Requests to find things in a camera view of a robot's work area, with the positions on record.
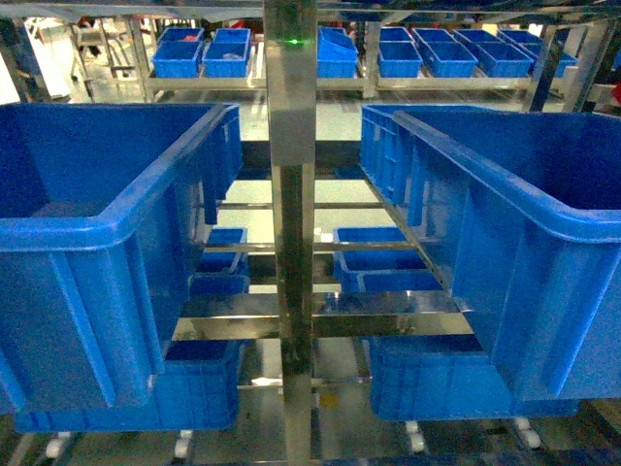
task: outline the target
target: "small blue bin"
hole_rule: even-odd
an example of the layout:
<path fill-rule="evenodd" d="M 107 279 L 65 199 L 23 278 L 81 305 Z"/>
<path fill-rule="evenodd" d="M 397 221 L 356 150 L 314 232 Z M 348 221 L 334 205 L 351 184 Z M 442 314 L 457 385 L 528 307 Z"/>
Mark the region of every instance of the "small blue bin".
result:
<path fill-rule="evenodd" d="M 381 42 L 411 42 L 412 38 L 405 27 L 382 27 L 379 31 Z"/>
<path fill-rule="evenodd" d="M 335 243 L 405 241 L 399 228 L 335 228 Z M 334 252 L 334 276 L 344 292 L 359 288 L 358 276 L 380 270 L 419 270 L 425 263 L 415 250 L 345 250 Z"/>
<path fill-rule="evenodd" d="M 414 27 L 411 29 L 411 35 L 418 47 L 421 42 L 455 42 L 455 38 L 446 32 L 446 29 Z"/>
<path fill-rule="evenodd" d="M 218 42 L 232 42 L 247 44 L 250 42 L 250 30 L 249 29 L 232 29 L 232 28 L 220 28 L 215 31 L 213 37 L 215 43 Z"/>
<path fill-rule="evenodd" d="M 340 31 L 335 31 L 328 27 L 320 27 L 317 39 L 317 54 L 319 57 L 356 60 L 358 58 L 358 49 L 353 44 L 353 41 Z"/>
<path fill-rule="evenodd" d="M 516 400 L 471 335 L 368 342 L 371 408 L 382 420 L 573 416 L 578 409 L 576 400 Z"/>
<path fill-rule="evenodd" d="M 411 42 L 379 43 L 379 74 L 383 78 L 418 78 L 422 64 Z"/>
<path fill-rule="evenodd" d="M 512 29 L 499 29 L 498 37 L 503 41 L 521 46 L 524 44 L 542 44 L 541 38 L 528 31 L 516 31 Z"/>
<path fill-rule="evenodd" d="M 539 58 L 539 53 L 541 52 L 541 44 L 524 44 L 521 46 L 531 58 L 533 58 L 533 66 L 531 66 L 530 72 L 533 73 L 533 68 L 535 67 L 535 63 L 537 63 L 537 59 Z M 573 58 L 572 56 L 563 53 L 561 59 L 559 60 L 559 65 L 556 68 L 556 74 L 554 78 L 563 78 L 565 75 L 565 69 L 568 66 L 575 66 L 578 64 L 578 59 Z"/>
<path fill-rule="evenodd" d="M 485 44 L 485 43 L 498 43 L 503 44 L 504 42 L 498 37 L 490 34 L 487 31 L 483 31 L 481 29 L 455 29 L 453 31 L 453 36 L 457 42 L 461 42 L 466 49 L 468 49 L 471 53 L 474 54 L 476 58 L 480 60 L 478 55 L 476 54 L 476 45 L 477 44 Z"/>
<path fill-rule="evenodd" d="M 421 42 L 418 49 L 437 78 L 471 78 L 478 63 L 474 55 L 457 42 Z"/>
<path fill-rule="evenodd" d="M 158 43 L 170 41 L 182 42 L 203 42 L 205 40 L 205 29 L 202 27 L 167 27 L 160 36 Z"/>
<path fill-rule="evenodd" d="M 244 343 L 175 342 L 164 374 L 148 403 L 110 408 L 25 413 L 15 416 L 18 432 L 115 432 L 220 430 L 235 423 Z"/>
<path fill-rule="evenodd" d="M 157 78 L 197 78 L 202 42 L 161 42 L 153 56 Z"/>
<path fill-rule="evenodd" d="M 490 78 L 523 78 L 533 66 L 533 58 L 511 44 L 477 44 L 474 56 Z"/>
<path fill-rule="evenodd" d="M 203 53 L 205 75 L 209 78 L 245 78 L 250 58 L 249 47 L 249 43 L 211 43 Z"/>
<path fill-rule="evenodd" d="M 245 228 L 214 228 L 208 240 L 209 244 L 245 243 L 248 230 Z M 203 252 L 198 272 L 209 274 L 248 274 L 247 252 Z"/>

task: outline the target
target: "white wheel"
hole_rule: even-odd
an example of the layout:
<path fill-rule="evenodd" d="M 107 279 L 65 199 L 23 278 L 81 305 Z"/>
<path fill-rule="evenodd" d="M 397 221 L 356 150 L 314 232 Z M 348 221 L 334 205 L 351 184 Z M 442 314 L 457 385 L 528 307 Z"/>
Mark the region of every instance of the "white wheel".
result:
<path fill-rule="evenodd" d="M 516 417 L 513 422 L 517 430 L 528 430 L 531 428 L 531 422 L 525 417 Z"/>
<path fill-rule="evenodd" d="M 420 427 L 418 427 L 418 422 L 416 422 L 415 420 L 406 422 L 406 431 L 410 435 L 417 434 L 420 431 Z"/>
<path fill-rule="evenodd" d="M 46 457 L 55 459 L 60 456 L 64 443 L 63 439 L 51 439 L 46 447 Z"/>
<path fill-rule="evenodd" d="M 529 449 L 538 449 L 541 447 L 541 437 L 533 429 L 523 430 L 520 432 L 520 435 Z"/>
<path fill-rule="evenodd" d="M 189 448 L 190 439 L 177 439 L 175 442 L 175 458 L 186 458 Z"/>
<path fill-rule="evenodd" d="M 425 438 L 422 434 L 413 434 L 409 436 L 409 447 L 414 453 L 421 453 L 425 450 Z"/>

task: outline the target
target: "caster wheel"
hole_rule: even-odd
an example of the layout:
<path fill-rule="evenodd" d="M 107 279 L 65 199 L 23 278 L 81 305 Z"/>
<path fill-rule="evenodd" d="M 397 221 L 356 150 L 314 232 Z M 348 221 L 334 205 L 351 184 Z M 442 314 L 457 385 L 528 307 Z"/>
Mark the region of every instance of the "caster wheel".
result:
<path fill-rule="evenodd" d="M 409 437 L 409 447 L 414 453 L 422 453 L 425 450 L 425 438 L 422 434 L 413 434 Z"/>

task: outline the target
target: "blue plastic bin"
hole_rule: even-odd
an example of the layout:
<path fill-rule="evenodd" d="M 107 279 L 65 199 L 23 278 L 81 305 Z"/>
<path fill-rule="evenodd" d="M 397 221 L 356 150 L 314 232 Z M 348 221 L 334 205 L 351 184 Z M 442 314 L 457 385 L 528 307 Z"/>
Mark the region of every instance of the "blue plastic bin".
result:
<path fill-rule="evenodd" d="M 418 47 L 421 42 L 455 42 L 455 38 L 446 32 L 446 29 L 413 27 L 411 35 Z"/>
<path fill-rule="evenodd" d="M 490 78 L 523 78 L 533 66 L 533 58 L 511 44 L 477 44 L 474 56 Z"/>
<path fill-rule="evenodd" d="M 381 42 L 411 42 L 412 38 L 405 27 L 382 27 L 379 31 Z"/>
<path fill-rule="evenodd" d="M 480 60 L 478 57 L 476 45 L 477 44 L 485 44 L 485 43 L 496 43 L 503 44 L 504 42 L 498 37 L 490 34 L 487 31 L 483 31 L 481 29 L 455 29 L 453 31 L 453 37 L 457 42 L 461 42 L 466 49 L 468 49 L 471 53 L 474 54 L 476 58 Z"/>
<path fill-rule="evenodd" d="M 421 42 L 423 61 L 437 78 L 471 78 L 478 60 L 457 42 Z"/>
<path fill-rule="evenodd" d="M 320 58 L 358 58 L 358 49 L 353 44 L 353 41 L 341 31 L 336 31 L 328 27 L 319 27 L 317 36 L 317 54 Z"/>
<path fill-rule="evenodd" d="M 531 58 L 533 58 L 533 65 L 531 66 L 530 72 L 533 73 L 533 68 L 535 67 L 535 63 L 537 63 L 537 59 L 539 58 L 539 53 L 541 52 L 541 44 L 524 44 L 520 47 L 523 49 Z M 572 56 L 563 53 L 561 59 L 559 60 L 559 65 L 556 68 L 555 78 L 563 78 L 565 75 L 565 69 L 568 66 L 575 66 L 578 64 L 578 59 L 573 58 Z"/>
<path fill-rule="evenodd" d="M 393 118 L 415 147 L 409 224 L 511 391 L 620 396 L 621 120 Z"/>
<path fill-rule="evenodd" d="M 405 241 L 399 228 L 380 226 L 370 228 L 335 228 L 335 243 Z M 346 250 L 334 252 L 334 276 L 343 291 L 359 287 L 358 276 L 380 270 L 425 269 L 425 263 L 415 250 Z"/>
<path fill-rule="evenodd" d="M 579 401 L 518 401 L 474 336 L 369 342 L 371 408 L 382 420 L 572 416 Z"/>
<path fill-rule="evenodd" d="M 418 78 L 422 64 L 411 42 L 379 43 L 379 74 L 383 78 Z"/>
<path fill-rule="evenodd" d="M 157 78 L 197 78 L 202 42 L 161 42 L 153 56 Z"/>
<path fill-rule="evenodd" d="M 203 42 L 205 40 L 205 29 L 202 27 L 167 27 L 160 36 L 158 43 L 170 41 L 182 42 Z"/>
<path fill-rule="evenodd" d="M 516 31 L 512 29 L 499 29 L 498 37 L 503 41 L 521 46 L 525 44 L 542 44 L 541 38 L 528 31 Z"/>
<path fill-rule="evenodd" d="M 238 111 L 0 107 L 2 412 L 147 402 L 215 211 L 202 164 Z"/>
<path fill-rule="evenodd" d="M 214 228 L 209 244 L 239 244 L 247 241 L 245 228 Z M 203 252 L 198 272 L 209 274 L 248 274 L 247 252 Z"/>
<path fill-rule="evenodd" d="M 209 78 L 245 78 L 250 59 L 249 47 L 249 43 L 211 43 L 203 53 L 205 75 Z"/>
<path fill-rule="evenodd" d="M 232 29 L 232 28 L 220 28 L 215 31 L 213 37 L 215 43 L 218 42 L 232 42 L 247 44 L 250 42 L 250 30 L 249 29 Z"/>
<path fill-rule="evenodd" d="M 235 423 L 241 341 L 175 342 L 148 401 L 137 408 L 24 413 L 18 432 L 220 430 Z"/>

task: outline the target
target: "metal support column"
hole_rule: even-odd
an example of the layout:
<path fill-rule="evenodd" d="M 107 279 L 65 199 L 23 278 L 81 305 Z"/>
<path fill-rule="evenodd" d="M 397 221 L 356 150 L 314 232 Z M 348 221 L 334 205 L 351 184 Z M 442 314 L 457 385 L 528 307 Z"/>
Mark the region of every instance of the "metal support column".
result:
<path fill-rule="evenodd" d="M 578 71 L 570 91 L 565 95 L 564 112 L 591 112 L 594 103 L 588 102 L 593 85 L 601 83 L 612 69 L 621 45 L 621 21 L 612 19 L 597 22 L 589 28 L 582 50 Z"/>
<path fill-rule="evenodd" d="M 373 99 L 377 96 L 377 79 L 379 78 L 379 67 L 377 66 L 377 54 L 379 53 L 379 32 L 381 23 L 370 22 L 367 24 L 367 43 L 365 46 L 365 88 L 362 97 Z"/>
<path fill-rule="evenodd" d="M 147 49 L 143 41 L 143 33 L 140 30 L 140 21 L 135 17 L 127 17 L 125 19 L 127 33 L 131 43 L 132 55 L 134 55 L 134 66 L 137 70 L 138 85 L 143 93 L 145 102 L 153 101 L 153 92 L 147 89 L 147 79 L 149 75 Z"/>
<path fill-rule="evenodd" d="M 535 64 L 533 79 L 526 91 L 522 112 L 541 112 L 543 110 L 554 75 L 556 75 L 556 69 L 563 55 L 568 32 L 568 29 L 559 29 L 555 26 L 548 26 L 545 29 L 543 45 Z"/>
<path fill-rule="evenodd" d="M 280 352 L 288 464 L 311 461 L 315 0 L 265 0 Z"/>
<path fill-rule="evenodd" d="M 48 87 L 21 19 L 0 19 L 0 55 L 21 102 L 50 102 Z"/>

